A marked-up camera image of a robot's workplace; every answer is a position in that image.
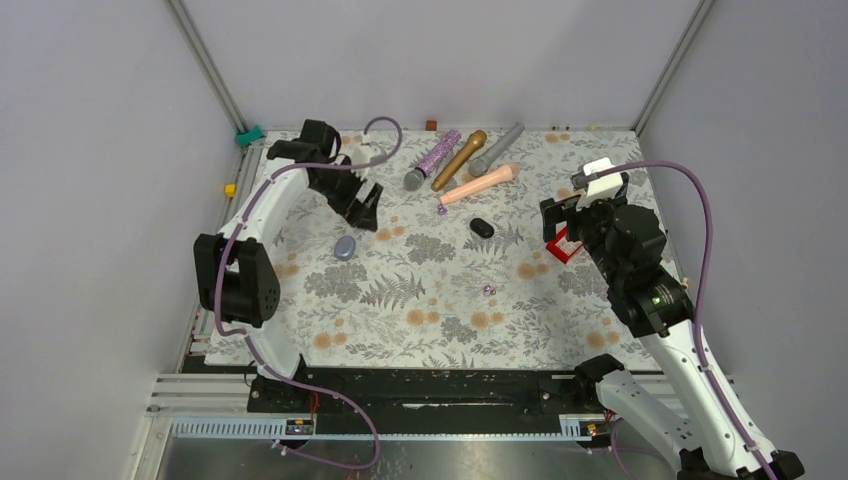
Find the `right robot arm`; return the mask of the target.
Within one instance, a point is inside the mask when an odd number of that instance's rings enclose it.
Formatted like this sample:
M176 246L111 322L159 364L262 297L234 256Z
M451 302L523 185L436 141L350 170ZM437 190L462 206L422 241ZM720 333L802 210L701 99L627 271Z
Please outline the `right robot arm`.
M694 306L684 287L661 264L666 236L656 214L625 198L587 208L577 197L541 201L543 238L557 226L582 244L608 286L615 316L661 367L684 413L678 415L636 384L609 354L580 364L573 386L583 410L615 412L647 440L679 479L797 479L799 457L762 435L716 364L698 357Z

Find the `blue-grey earbud case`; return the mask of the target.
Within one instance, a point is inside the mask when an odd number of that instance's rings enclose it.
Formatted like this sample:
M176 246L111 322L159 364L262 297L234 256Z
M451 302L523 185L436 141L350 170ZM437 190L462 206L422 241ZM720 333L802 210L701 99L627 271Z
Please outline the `blue-grey earbud case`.
M356 239L352 236L345 235L340 237L335 243L333 255L340 261L349 261L354 257L356 248Z

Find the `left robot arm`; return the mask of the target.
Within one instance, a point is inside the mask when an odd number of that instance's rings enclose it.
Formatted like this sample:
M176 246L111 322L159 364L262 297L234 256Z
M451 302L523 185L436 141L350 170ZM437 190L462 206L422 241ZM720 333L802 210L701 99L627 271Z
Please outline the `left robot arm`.
M193 245L201 307L213 314L219 336L245 342L258 374L275 380L272 398L288 411L307 404L311 387L296 375L300 349L273 321L282 288L268 248L308 191L321 195L349 226L377 231L383 188L368 180L367 172L397 152L377 146L368 135L349 153L341 148L338 130L305 120L296 138L268 148L265 172L233 217Z

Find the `black earbud charging case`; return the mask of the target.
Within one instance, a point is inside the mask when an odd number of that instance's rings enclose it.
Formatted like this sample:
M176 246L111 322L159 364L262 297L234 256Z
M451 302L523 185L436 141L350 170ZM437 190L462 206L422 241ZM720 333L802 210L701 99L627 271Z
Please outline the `black earbud charging case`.
M472 218L469 222L469 229L482 239L490 239L495 233L494 227L481 218Z

